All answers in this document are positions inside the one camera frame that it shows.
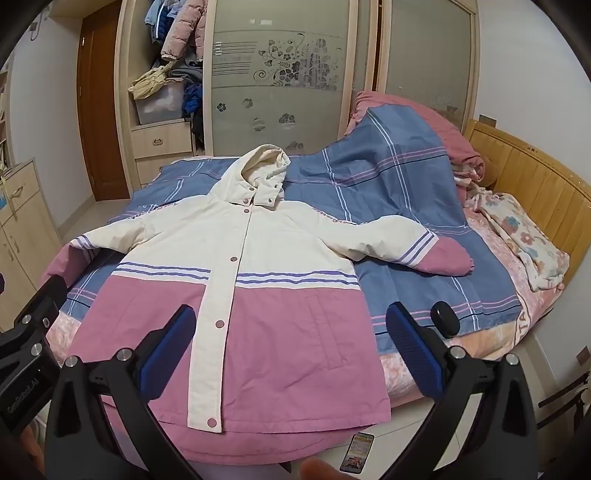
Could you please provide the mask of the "person's right hand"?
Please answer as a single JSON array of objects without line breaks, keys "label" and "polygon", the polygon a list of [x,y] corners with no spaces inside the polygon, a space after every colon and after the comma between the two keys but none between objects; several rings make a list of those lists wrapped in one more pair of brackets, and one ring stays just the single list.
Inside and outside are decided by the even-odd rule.
[{"label": "person's right hand", "polygon": [[347,475],[342,474],[339,470],[335,470],[334,467],[318,458],[308,458],[301,463],[300,477],[301,480],[348,479]]}]

